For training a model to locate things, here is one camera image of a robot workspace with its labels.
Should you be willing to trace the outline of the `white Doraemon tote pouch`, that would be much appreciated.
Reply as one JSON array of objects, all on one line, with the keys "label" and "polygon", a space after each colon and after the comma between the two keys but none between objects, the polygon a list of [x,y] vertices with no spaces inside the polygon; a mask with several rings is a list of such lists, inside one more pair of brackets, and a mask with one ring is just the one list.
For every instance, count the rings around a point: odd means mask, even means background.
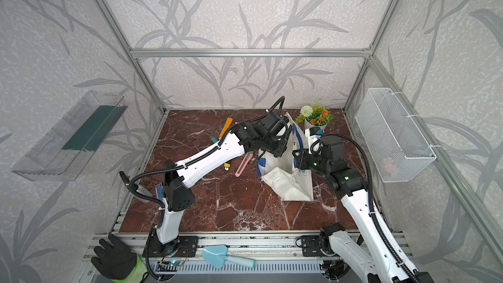
[{"label": "white Doraemon tote pouch", "polygon": [[310,170],[296,168],[292,152],[307,147],[307,137],[289,113],[286,113],[292,133],[286,150],[279,158],[267,152],[256,163],[259,178],[284,201],[314,200],[313,180]]}]

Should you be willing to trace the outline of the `orange art knife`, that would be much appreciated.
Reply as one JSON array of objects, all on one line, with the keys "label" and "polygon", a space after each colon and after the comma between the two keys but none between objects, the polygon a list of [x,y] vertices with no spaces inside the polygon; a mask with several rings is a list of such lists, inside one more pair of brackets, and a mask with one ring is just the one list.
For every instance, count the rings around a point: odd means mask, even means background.
[{"label": "orange art knife", "polygon": [[226,133],[226,131],[230,128],[230,126],[233,124],[233,118],[228,117],[224,127],[222,128],[220,132],[219,139],[222,139],[223,135]]}]

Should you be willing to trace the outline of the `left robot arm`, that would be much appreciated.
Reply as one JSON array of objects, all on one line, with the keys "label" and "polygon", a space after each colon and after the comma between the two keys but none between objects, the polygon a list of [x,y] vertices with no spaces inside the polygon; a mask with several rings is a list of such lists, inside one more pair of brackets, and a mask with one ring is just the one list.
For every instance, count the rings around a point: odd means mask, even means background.
[{"label": "left robot arm", "polygon": [[[195,202],[191,188],[200,179],[217,167],[249,152],[260,150],[273,157],[281,157],[292,130],[291,122],[269,110],[260,118],[231,125],[217,143],[174,163],[170,168],[145,172],[133,178],[129,178],[123,171],[119,175],[133,196],[158,205],[162,220],[153,229],[158,241],[168,244],[178,239],[183,213]],[[137,181],[157,174],[168,176],[161,200],[139,193],[137,187]]]}]

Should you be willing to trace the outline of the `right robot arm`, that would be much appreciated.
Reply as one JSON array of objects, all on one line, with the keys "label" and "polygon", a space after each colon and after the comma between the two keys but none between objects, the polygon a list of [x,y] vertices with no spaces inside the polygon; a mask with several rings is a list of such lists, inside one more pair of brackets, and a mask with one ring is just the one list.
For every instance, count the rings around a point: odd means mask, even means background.
[{"label": "right robot arm", "polygon": [[296,168],[322,176],[354,220],[365,248],[351,239],[341,224],[323,227],[309,252],[327,257],[339,256],[362,282],[432,282],[401,249],[375,207],[371,170],[363,176],[350,168],[344,156],[344,142],[362,151],[352,138],[342,134],[307,131],[308,146],[293,151]]}]

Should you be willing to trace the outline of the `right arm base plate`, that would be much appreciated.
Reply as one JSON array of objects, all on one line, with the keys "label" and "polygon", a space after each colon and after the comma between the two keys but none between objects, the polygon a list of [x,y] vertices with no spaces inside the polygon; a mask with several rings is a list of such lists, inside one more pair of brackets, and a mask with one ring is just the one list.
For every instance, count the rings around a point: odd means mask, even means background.
[{"label": "right arm base plate", "polygon": [[325,257],[321,250],[320,240],[318,235],[303,235],[297,237],[295,245],[301,249],[303,257]]}]

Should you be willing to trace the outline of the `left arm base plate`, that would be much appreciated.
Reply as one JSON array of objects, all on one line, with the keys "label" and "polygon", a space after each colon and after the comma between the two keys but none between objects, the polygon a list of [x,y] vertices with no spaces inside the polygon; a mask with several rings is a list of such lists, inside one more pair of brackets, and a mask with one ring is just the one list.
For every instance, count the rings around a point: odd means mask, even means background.
[{"label": "left arm base plate", "polygon": [[157,237],[157,233],[150,236],[145,245],[142,256],[150,258],[194,258],[198,247],[199,237],[197,236],[182,236],[162,244]]}]

